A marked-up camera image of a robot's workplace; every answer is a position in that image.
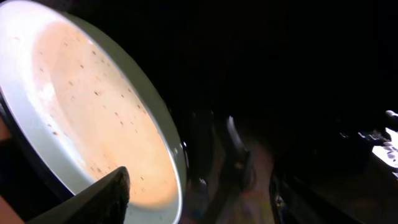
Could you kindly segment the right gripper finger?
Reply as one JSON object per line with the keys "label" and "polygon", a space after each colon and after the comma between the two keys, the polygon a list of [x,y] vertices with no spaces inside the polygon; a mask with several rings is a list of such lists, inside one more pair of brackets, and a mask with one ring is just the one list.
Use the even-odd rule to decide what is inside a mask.
{"label": "right gripper finger", "polygon": [[27,224],[123,224],[129,189],[129,173],[119,167]]}

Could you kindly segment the light blue plate top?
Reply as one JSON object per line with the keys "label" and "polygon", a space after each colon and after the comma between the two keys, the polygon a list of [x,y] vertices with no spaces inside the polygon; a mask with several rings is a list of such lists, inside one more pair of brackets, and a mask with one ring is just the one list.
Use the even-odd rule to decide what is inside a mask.
{"label": "light blue plate top", "polygon": [[3,2],[1,105],[59,199],[124,166],[126,223],[180,220],[187,178],[177,128],[138,64],[95,26],[37,2]]}

